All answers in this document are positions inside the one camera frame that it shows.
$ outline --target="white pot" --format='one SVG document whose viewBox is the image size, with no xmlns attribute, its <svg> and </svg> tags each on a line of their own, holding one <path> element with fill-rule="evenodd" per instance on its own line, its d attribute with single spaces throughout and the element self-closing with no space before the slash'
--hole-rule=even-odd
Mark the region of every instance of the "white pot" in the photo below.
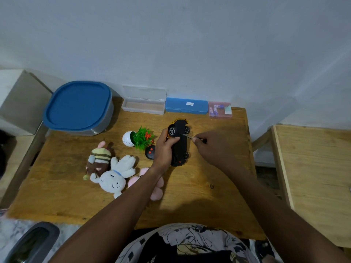
<svg viewBox="0 0 351 263">
<path fill-rule="evenodd" d="M 125 132 L 125 134 L 122 137 L 123 144 L 125 144 L 126 146 L 135 146 L 131 140 L 132 132 L 135 133 L 135 131 L 128 131 L 128 132 Z"/>
</svg>

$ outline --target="striped plush toy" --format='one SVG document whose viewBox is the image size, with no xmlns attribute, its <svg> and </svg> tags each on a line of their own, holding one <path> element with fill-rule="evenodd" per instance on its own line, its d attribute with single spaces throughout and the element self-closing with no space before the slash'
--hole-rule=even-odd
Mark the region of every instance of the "striped plush toy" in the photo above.
<svg viewBox="0 0 351 263">
<path fill-rule="evenodd" d="M 104 172 L 109 169 L 111 160 L 111 148 L 105 148 L 106 142 L 102 141 L 99 143 L 96 149 L 91 151 L 88 163 L 85 167 L 86 174 L 83 177 L 84 180 L 88 180 L 92 173 L 95 173 L 100 177 Z"/>
</svg>

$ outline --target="blue lid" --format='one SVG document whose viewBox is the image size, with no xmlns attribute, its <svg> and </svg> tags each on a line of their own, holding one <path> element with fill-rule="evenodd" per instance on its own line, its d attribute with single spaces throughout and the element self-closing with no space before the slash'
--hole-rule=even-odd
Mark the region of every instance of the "blue lid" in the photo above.
<svg viewBox="0 0 351 263">
<path fill-rule="evenodd" d="M 72 81 L 52 95 L 43 114 L 44 124 L 60 131 L 85 131 L 105 117 L 112 98 L 110 88 L 100 82 Z"/>
<path fill-rule="evenodd" d="M 167 98 L 166 111 L 175 113 L 207 114 L 208 102 L 180 98 Z"/>
</svg>

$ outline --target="toy car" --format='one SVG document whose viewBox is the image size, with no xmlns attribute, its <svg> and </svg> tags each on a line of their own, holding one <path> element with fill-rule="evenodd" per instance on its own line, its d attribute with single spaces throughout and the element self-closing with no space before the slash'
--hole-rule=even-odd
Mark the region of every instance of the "toy car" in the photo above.
<svg viewBox="0 0 351 263">
<path fill-rule="evenodd" d="M 188 124 L 186 119 L 176 119 L 168 126 L 167 137 L 180 137 L 180 140 L 172 146 L 171 166 L 173 167 L 183 165 L 189 158 L 187 152 L 188 138 L 183 136 L 183 134 L 190 133 L 190 128 L 186 124 Z"/>
</svg>

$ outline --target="green plant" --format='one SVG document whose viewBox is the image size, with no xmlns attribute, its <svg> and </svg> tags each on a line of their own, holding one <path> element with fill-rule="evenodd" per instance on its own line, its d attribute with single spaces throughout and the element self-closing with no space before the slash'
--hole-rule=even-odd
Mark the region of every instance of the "green plant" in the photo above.
<svg viewBox="0 0 351 263">
<path fill-rule="evenodd" d="M 151 134 L 150 129 L 146 127 L 140 127 L 138 132 L 131 136 L 135 148 L 139 150 L 145 150 L 148 146 L 150 146 L 154 142 L 153 138 L 154 135 Z"/>
</svg>

